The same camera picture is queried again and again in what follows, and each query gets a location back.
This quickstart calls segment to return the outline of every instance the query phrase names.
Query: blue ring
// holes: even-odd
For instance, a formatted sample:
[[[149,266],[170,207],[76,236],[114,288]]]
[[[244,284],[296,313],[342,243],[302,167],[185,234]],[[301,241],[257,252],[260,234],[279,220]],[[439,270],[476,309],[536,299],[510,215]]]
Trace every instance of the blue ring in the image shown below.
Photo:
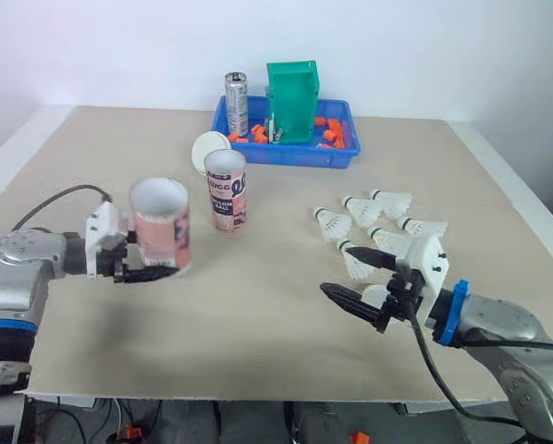
[[[14,319],[0,319],[0,328],[16,328],[18,330],[30,331],[30,333],[36,334],[38,326],[32,322],[16,321]]]
[[[468,296],[469,285],[470,282],[462,279],[460,282],[455,284],[455,287],[453,287],[453,301],[451,302],[451,309],[449,310],[447,323],[445,324],[445,329],[443,330],[441,339],[437,341],[441,345],[448,346],[453,341],[455,330],[460,324],[461,308],[463,307],[465,298]]]

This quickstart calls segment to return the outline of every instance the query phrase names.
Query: white wall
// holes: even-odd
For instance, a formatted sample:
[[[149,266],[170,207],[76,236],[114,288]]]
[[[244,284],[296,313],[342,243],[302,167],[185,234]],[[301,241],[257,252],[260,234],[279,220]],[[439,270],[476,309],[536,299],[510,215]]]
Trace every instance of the white wall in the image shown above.
[[[212,109],[309,58],[356,115],[473,120],[553,210],[553,0],[0,1],[1,87],[44,103]]]

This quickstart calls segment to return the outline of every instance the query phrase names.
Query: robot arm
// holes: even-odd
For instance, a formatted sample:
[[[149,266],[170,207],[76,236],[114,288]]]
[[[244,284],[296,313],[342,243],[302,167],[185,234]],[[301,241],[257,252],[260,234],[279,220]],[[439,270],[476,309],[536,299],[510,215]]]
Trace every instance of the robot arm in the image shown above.
[[[484,365],[507,395],[510,406],[530,442],[553,442],[553,350],[532,342],[552,343],[539,321],[522,307],[469,294],[466,281],[453,291],[443,290],[449,262],[436,238],[417,238],[406,257],[364,247],[347,250],[367,264],[395,272],[380,307],[361,301],[361,295],[337,284],[322,291],[343,310],[371,323],[384,333],[390,318],[411,319],[433,329],[433,339],[463,348]],[[493,341],[501,340],[502,346]],[[529,347],[505,346],[505,340],[528,341]]]
[[[169,276],[176,268],[128,269],[128,243],[136,236],[127,219],[103,202],[86,222],[86,238],[39,228],[12,231],[0,240],[0,394],[25,389],[34,337],[42,321],[48,283],[65,275],[88,274],[133,283]]]

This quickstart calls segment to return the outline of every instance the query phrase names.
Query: green plastic container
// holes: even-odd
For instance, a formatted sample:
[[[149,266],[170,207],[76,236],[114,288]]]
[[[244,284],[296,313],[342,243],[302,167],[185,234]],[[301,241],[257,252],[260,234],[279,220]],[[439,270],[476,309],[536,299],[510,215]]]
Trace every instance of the green plastic container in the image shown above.
[[[280,131],[273,143],[305,143],[313,137],[313,119],[317,107],[320,80],[314,61],[268,63],[269,129]]]

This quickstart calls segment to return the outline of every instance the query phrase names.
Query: silver can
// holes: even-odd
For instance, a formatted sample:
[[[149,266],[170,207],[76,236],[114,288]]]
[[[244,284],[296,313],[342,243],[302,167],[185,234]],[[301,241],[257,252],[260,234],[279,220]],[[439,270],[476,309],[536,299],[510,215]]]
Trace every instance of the silver can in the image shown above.
[[[225,97],[229,134],[248,134],[248,81],[243,72],[225,75]]]

